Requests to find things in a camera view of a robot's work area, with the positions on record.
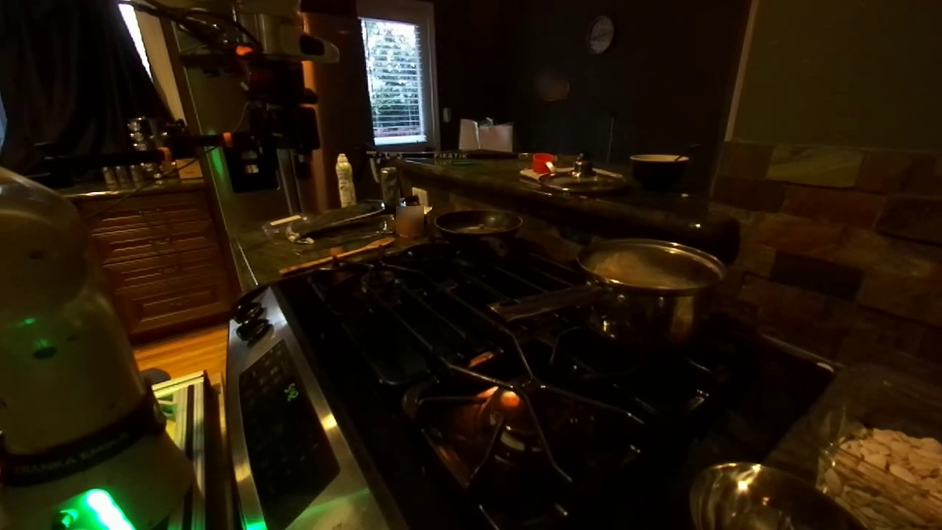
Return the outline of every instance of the tile backsplash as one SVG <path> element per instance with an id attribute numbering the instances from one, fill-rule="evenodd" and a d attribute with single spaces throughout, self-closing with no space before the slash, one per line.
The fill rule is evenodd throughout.
<path id="1" fill-rule="evenodd" d="M 838 363 L 942 377 L 942 157 L 725 145 L 735 310 Z"/>

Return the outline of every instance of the pan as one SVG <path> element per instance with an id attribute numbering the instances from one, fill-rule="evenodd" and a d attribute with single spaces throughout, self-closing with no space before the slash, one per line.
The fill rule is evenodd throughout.
<path id="1" fill-rule="evenodd" d="M 588 282 L 491 302 L 503 320 L 535 318 L 573 302 L 598 302 L 591 327 L 606 338 L 687 345 L 725 279 L 712 254 L 659 239 L 610 239 L 582 249 L 576 265 Z"/>
<path id="2" fill-rule="evenodd" d="M 509 239 L 522 230 L 513 211 L 453 208 L 432 214 L 436 233 L 451 242 Z"/>

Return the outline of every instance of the kitchen utensil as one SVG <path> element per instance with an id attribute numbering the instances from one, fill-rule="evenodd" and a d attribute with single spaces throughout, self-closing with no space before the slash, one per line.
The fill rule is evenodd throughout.
<path id="1" fill-rule="evenodd" d="M 718 461 L 690 489 L 697 530 L 857 530 L 860 520 L 799 475 L 759 461 Z"/>
<path id="2" fill-rule="evenodd" d="M 644 192 L 670 192 L 690 167 L 687 154 L 632 154 L 631 157 L 631 176 Z"/>
<path id="3" fill-rule="evenodd" d="M 522 230 L 522 218 L 513 211 L 457 208 L 432 214 L 432 226 L 453 242 L 507 239 Z"/>
<path id="4" fill-rule="evenodd" d="M 695 333 L 709 288 L 725 277 L 712 254 L 659 239 L 594 242 L 576 265 L 588 273 L 585 286 L 503 301 L 491 313 L 522 320 L 594 301 L 591 318 L 603 335 L 684 345 Z"/>

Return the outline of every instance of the gas stove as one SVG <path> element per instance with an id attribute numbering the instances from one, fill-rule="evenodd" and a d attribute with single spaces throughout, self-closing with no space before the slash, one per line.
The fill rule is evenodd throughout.
<path id="1" fill-rule="evenodd" d="M 831 364 L 735 318 L 684 346 L 601 335 L 523 243 L 419 243 L 250 292 L 229 320 L 241 517 L 269 526 L 690 526 L 687 486 L 762 460 Z"/>

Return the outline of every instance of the saucepan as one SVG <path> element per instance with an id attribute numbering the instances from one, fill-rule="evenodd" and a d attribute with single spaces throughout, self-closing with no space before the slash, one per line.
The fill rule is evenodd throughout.
<path id="1" fill-rule="evenodd" d="M 594 302 L 591 327 L 616 341 L 687 345 L 725 279 L 725 261 L 706 249 L 663 239 L 606 239 L 576 265 L 588 282 L 491 302 L 503 320 Z"/>

